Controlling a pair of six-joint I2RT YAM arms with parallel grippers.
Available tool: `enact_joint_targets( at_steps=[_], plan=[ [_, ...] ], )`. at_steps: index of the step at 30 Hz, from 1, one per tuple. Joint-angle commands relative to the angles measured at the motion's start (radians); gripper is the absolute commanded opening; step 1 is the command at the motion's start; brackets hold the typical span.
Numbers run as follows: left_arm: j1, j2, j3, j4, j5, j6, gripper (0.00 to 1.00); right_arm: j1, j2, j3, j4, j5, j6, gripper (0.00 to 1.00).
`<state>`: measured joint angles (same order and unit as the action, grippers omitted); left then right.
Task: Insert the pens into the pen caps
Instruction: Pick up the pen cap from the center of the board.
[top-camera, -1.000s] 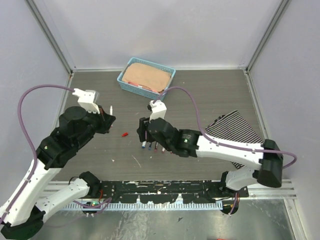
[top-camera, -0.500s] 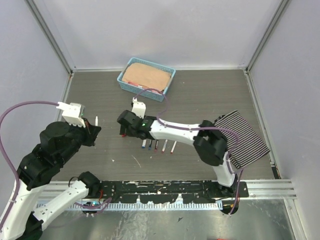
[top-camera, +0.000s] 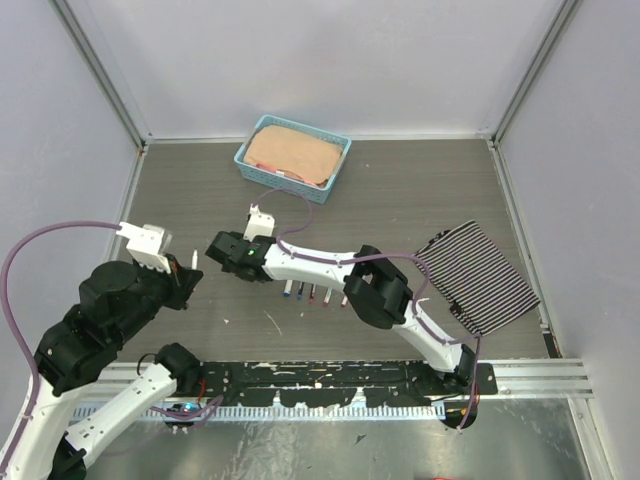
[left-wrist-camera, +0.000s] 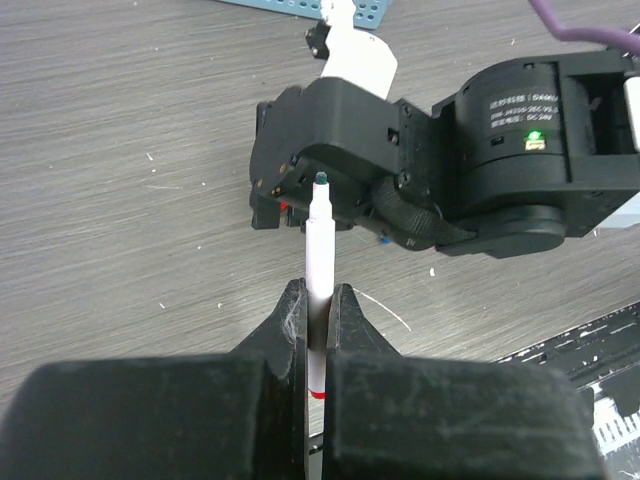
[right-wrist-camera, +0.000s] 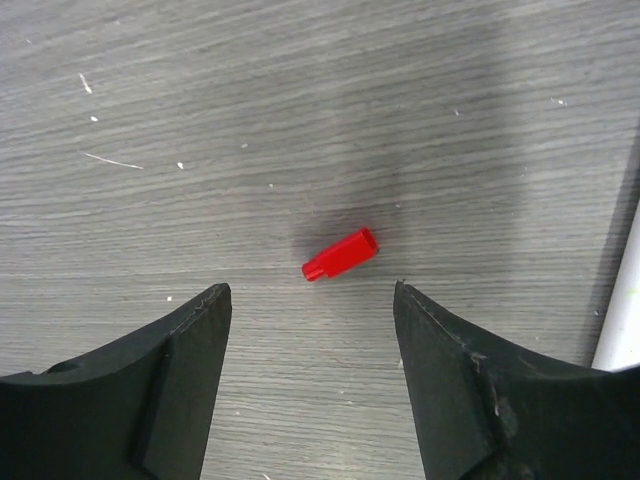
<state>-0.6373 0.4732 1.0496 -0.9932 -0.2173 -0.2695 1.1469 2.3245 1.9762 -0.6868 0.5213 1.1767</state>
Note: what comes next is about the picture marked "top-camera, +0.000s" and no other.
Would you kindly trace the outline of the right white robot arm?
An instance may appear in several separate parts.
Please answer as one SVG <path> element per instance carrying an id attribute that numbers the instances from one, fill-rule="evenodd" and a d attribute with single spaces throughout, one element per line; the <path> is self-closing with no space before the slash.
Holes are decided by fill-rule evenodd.
<path id="1" fill-rule="evenodd" d="M 447 392 L 462 394 L 475 382 L 475 352 L 419 306 L 407 277 L 391 262 L 393 254 L 370 245 L 357 252 L 326 252 L 264 235 L 248 239 L 239 232 L 220 231 L 206 256 L 244 281 L 292 280 L 342 291 L 361 321 L 393 331 L 411 344 L 440 375 Z"/>

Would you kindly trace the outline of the white marker blue print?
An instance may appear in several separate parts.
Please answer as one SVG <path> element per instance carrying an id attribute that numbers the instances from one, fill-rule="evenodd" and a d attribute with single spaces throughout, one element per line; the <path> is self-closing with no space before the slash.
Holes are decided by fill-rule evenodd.
<path id="1" fill-rule="evenodd" d="M 285 287 L 284 287 L 284 291 L 283 291 L 283 295 L 285 297 L 289 297 L 292 293 L 292 285 L 293 285 L 293 281 L 292 280 L 287 280 L 285 282 Z"/>

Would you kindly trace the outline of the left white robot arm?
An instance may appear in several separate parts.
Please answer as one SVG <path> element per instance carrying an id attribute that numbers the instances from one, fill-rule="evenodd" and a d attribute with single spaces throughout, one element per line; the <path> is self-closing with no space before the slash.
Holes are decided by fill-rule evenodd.
<path id="1" fill-rule="evenodd" d="M 79 302 L 43 335 L 23 411 L 2 449 L 4 479 L 83 479 L 106 447 L 160 400 L 194 394 L 200 362 L 178 343 L 162 347 L 136 380 L 90 418 L 77 403 L 118 353 L 163 308 L 184 310 L 203 273 L 169 260 L 168 271 L 109 261 L 79 286 Z"/>

